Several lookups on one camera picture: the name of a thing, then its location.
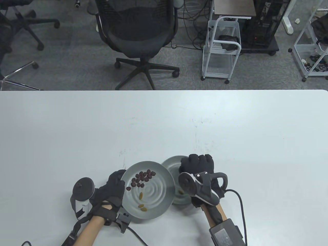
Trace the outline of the person's right hand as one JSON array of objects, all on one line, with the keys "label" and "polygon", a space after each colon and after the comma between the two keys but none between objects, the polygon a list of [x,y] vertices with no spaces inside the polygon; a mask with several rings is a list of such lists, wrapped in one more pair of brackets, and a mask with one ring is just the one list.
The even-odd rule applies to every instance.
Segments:
[{"label": "person's right hand", "polygon": [[190,154],[188,157],[181,159],[181,165],[179,167],[179,173],[197,174],[207,172],[214,173],[214,161],[209,154],[197,155]]}]

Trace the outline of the person's left hand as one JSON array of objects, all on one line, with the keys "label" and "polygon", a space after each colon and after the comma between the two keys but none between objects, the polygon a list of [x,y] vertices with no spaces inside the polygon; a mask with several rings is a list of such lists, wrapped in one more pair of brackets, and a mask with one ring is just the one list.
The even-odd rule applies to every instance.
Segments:
[{"label": "person's left hand", "polygon": [[122,206],[125,191],[125,182],[122,176],[126,172],[121,169],[113,172],[105,185],[98,188],[92,203],[90,214],[105,220],[105,225],[110,225],[116,220],[117,213]]}]

